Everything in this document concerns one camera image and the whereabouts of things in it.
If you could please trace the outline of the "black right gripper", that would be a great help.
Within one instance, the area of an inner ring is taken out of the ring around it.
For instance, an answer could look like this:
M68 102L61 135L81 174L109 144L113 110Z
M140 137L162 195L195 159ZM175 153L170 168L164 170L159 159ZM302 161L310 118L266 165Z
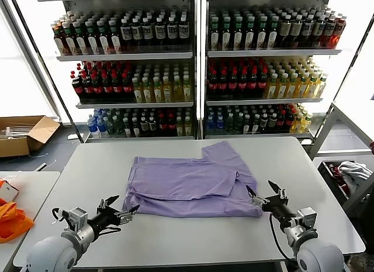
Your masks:
M271 180L268 180L268 184L275 195L266 197L266 202L265 199L257 195L251 187L248 185L246 186L252 203L262 208L264 212L270 212L280 223L288 222L291 218L295 218L296 214L288 208L289 198L286 194L286 190Z

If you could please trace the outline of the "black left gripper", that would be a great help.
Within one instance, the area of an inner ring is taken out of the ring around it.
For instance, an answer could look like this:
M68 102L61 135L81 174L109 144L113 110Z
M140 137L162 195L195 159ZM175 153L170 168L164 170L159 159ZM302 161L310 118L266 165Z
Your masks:
M115 195L107 199L102 199L98 205L97 215L87 220L95 236L120 232L120 224L126 224L133 220L133 216L140 207L139 205L132 207L129 211L118 211L107 207L111 206L118 198L119 195Z

